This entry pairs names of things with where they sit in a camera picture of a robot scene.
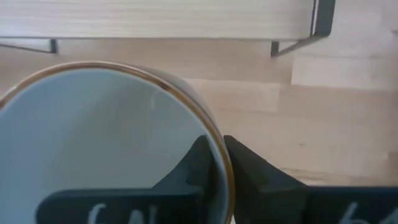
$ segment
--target wooden table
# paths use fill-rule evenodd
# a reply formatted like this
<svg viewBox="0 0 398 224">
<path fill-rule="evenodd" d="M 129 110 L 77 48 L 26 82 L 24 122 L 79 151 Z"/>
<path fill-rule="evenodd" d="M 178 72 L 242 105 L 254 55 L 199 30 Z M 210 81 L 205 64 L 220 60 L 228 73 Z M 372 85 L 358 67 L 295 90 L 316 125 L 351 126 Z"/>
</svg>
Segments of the wooden table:
<svg viewBox="0 0 398 224">
<path fill-rule="evenodd" d="M 0 37 L 297 40 L 313 0 L 1 0 Z"/>
</svg>

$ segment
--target wood grain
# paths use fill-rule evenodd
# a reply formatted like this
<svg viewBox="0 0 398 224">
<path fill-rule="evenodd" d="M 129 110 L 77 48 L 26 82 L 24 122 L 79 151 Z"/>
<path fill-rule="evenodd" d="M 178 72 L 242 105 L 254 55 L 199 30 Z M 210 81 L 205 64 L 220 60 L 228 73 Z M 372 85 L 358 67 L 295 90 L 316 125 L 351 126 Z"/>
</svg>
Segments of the wood grain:
<svg viewBox="0 0 398 224">
<path fill-rule="evenodd" d="M 0 37 L 298 39 L 312 0 L 2 0 Z"/>
<path fill-rule="evenodd" d="M 344 58 L 301 55 L 293 65 L 292 84 L 368 90 L 398 90 L 395 58 Z"/>
<path fill-rule="evenodd" d="M 289 85 L 286 78 L 272 77 L 289 71 L 291 60 L 268 61 L 262 46 L 209 40 L 64 40 L 60 55 L 0 48 L 0 94 L 30 73 L 62 62 L 146 65 L 186 79 L 207 102 L 223 134 L 305 183 L 396 184 L 398 94 Z M 190 54 L 194 49 L 197 54 Z M 267 69 L 279 62 L 279 69 Z"/>
</svg>

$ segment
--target white mug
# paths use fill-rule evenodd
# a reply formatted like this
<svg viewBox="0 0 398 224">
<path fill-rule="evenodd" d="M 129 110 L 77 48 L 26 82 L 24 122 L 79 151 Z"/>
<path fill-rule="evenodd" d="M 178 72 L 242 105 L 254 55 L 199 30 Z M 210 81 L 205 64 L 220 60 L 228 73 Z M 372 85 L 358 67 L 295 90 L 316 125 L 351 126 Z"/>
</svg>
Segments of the white mug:
<svg viewBox="0 0 398 224">
<path fill-rule="evenodd" d="M 229 223 L 228 152 L 184 81 L 113 62 L 39 71 L 0 99 L 0 223 L 34 223 L 39 203 L 61 190 L 152 187 L 201 135 L 219 177 L 208 223 Z"/>
</svg>

